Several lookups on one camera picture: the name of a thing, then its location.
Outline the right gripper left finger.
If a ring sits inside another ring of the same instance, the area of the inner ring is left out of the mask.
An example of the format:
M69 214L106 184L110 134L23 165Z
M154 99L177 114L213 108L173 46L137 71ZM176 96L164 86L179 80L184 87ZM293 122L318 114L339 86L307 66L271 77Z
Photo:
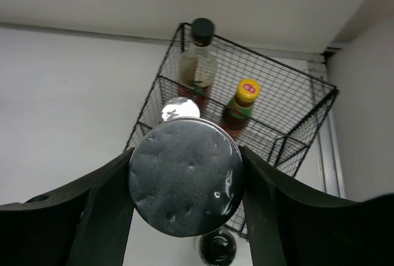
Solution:
M1 265L122 265L134 211L131 154L25 203L1 205Z

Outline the silver-lid blue-label shaker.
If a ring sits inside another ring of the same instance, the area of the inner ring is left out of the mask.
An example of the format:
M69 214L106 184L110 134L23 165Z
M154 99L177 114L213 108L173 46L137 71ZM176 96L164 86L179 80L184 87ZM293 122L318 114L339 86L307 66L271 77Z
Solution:
M129 193L140 217L178 237L213 232L237 211L244 194L241 152L218 125L176 118L154 127L133 149Z
M199 107L192 99L187 97L171 98L161 110L161 122L183 117L200 117Z

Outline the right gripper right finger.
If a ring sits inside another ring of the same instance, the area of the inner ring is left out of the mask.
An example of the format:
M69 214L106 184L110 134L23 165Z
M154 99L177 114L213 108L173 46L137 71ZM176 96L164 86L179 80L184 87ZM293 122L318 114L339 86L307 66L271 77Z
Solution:
M393 195L332 196L241 148L243 198L254 265L392 265Z

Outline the yellow-cap brown sauce bottle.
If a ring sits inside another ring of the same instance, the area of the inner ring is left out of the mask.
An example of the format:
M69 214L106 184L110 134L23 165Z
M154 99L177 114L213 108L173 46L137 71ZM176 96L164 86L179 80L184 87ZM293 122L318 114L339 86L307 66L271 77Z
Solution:
M234 140L249 124L254 103L260 95L260 85L254 79L243 79L239 82L234 96L223 109L220 127Z

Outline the tall clear black-cap bottle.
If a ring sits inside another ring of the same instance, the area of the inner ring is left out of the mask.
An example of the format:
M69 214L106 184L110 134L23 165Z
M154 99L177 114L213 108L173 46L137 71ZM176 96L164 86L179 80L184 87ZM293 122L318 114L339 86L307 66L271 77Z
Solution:
M211 52L214 33L215 25L208 18L193 20L189 48L179 62L178 93L192 99L201 111L207 106L217 72L217 61Z

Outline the black-cap spice jar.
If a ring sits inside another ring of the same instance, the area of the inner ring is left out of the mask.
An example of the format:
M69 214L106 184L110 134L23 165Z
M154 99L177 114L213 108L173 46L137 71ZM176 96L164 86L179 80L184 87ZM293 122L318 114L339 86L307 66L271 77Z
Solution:
M231 265L237 252L235 237L222 228L203 235L198 241L198 252L205 265Z

